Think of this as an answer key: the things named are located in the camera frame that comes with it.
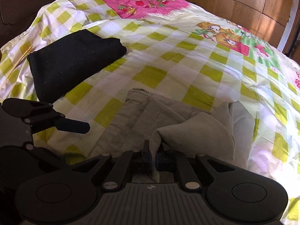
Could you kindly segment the light grey pants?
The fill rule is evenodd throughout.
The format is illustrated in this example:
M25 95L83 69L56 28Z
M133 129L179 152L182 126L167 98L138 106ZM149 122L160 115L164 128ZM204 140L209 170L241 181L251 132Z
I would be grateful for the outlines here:
M160 146L188 157L210 155L240 168L247 166L255 120L242 103L223 102L213 111L135 88L102 133L91 156L114 158L139 151L149 141L156 156Z

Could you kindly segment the brown wooden door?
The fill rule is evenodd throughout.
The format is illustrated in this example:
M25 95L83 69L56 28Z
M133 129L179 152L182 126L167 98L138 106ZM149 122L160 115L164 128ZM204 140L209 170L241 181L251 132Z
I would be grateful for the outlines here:
M291 9L290 19L293 18L291 28L289 30L288 38L286 40L284 49L282 52L287 57L292 57L293 48L297 42L297 37L299 34L299 0L293 0L293 7Z

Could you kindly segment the wooden wardrobe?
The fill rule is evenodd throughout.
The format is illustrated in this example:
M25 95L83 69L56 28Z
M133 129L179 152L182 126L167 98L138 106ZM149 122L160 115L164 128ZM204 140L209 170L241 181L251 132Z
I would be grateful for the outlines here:
M278 47L294 0L187 0Z

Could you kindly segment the folded black garment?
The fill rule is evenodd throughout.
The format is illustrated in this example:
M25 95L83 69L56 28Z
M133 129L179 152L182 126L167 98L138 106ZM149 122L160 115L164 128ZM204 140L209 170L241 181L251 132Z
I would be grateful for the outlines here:
M27 60L38 100L54 103L126 52L120 39L102 39L83 29L30 53Z

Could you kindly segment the checkered floral bed quilt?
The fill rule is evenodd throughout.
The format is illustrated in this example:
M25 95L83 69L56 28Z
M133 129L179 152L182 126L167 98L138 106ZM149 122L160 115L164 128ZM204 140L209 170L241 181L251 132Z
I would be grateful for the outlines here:
M250 171L278 181L282 222L299 224L299 65L243 27L185 0L56 0L1 48L1 99L36 100L27 56L83 29L120 39L124 57L55 103L91 125L85 137L56 129L34 136L74 164L88 157L132 88L211 110L240 101L255 120Z

